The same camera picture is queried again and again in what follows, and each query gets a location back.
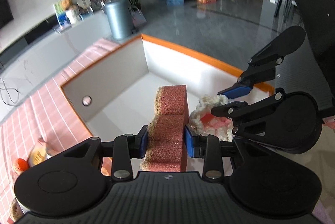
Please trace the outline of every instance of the round black disc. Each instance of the round black disc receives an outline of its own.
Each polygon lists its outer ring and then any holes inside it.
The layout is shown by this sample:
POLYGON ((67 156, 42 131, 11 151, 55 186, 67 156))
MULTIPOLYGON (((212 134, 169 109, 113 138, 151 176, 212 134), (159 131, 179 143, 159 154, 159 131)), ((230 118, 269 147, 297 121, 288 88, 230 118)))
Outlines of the round black disc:
POLYGON ((229 187, 244 207, 270 218, 311 213, 321 194, 314 172, 279 155, 250 158, 231 175, 229 187))
POLYGON ((90 163, 80 158, 55 160, 28 169, 16 180, 14 192, 25 208, 43 216, 63 217, 86 210, 103 197, 104 176, 90 163))
POLYGON ((302 153, 311 148, 321 132, 321 121, 312 99, 293 95, 285 99, 266 123, 266 143, 285 151, 302 153))

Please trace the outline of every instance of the black tv screen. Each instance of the black tv screen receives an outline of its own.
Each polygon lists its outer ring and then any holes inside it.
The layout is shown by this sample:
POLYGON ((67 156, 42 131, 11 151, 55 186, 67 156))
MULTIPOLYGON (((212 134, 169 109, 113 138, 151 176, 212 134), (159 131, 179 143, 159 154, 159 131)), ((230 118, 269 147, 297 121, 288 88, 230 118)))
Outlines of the black tv screen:
POLYGON ((8 0, 0 0, 0 28, 8 24, 13 19, 8 0))

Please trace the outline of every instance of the gray trash can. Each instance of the gray trash can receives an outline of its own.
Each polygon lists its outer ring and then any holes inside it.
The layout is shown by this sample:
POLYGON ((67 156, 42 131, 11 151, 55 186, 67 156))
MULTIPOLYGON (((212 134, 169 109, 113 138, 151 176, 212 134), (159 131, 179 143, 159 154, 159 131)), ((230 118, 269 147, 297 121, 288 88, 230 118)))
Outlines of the gray trash can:
POLYGON ((132 34, 134 24, 128 0, 111 0, 105 4, 104 11, 114 39, 124 39, 132 34))

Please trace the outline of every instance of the blue gripper pad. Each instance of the blue gripper pad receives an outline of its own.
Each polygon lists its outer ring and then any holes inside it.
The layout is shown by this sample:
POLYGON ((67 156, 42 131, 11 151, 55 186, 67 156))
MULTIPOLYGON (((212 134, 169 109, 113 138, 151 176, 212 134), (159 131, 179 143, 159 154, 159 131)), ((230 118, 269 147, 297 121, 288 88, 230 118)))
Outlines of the blue gripper pad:
POLYGON ((184 128, 184 142, 187 149, 187 155, 190 158, 194 158, 194 145, 193 145, 193 138, 191 132, 188 130, 187 127, 184 128))
POLYGON ((145 131, 144 135, 141 138, 141 148, 140 148, 140 153, 141 157, 145 157, 146 149, 148 145, 148 130, 145 131))
POLYGON ((250 91, 251 91, 250 87, 240 86, 240 87, 233 88, 231 90, 225 90, 223 91, 223 93, 220 93, 220 94, 227 96, 229 99, 235 99, 238 97, 248 95, 250 91))

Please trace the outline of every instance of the ribbed black plate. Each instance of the ribbed black plate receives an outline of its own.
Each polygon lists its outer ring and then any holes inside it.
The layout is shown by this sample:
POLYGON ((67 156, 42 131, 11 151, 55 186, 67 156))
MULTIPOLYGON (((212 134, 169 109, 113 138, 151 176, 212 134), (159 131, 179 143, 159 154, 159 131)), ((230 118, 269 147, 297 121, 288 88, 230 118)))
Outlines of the ribbed black plate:
POLYGON ((204 182, 197 172, 140 172, 132 182, 115 184, 101 203, 80 215, 54 220, 28 213, 17 223, 314 224, 320 222, 312 215, 286 220, 271 220, 252 215, 236 205, 222 185, 204 182))

